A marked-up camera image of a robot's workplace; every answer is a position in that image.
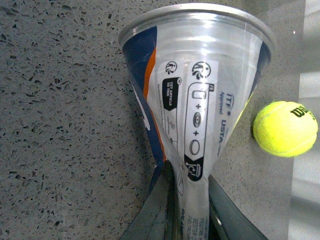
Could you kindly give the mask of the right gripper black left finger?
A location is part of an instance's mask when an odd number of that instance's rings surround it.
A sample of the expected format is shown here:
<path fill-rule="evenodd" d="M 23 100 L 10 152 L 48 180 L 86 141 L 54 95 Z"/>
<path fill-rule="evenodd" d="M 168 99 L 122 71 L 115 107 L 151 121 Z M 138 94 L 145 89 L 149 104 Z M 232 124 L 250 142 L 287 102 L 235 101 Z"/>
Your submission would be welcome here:
<path fill-rule="evenodd" d="M 120 239 L 178 239 L 178 196 L 174 170 L 169 161 L 164 163 L 142 209 Z"/>

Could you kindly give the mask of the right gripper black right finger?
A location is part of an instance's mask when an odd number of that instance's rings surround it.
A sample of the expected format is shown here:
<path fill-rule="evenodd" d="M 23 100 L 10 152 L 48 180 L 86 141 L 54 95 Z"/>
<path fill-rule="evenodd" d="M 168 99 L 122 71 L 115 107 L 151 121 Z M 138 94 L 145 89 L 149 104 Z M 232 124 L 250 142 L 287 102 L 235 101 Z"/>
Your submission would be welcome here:
<path fill-rule="evenodd" d="M 267 237 L 239 210 L 223 188 L 209 177 L 209 205 L 216 240 L 266 240 Z"/>

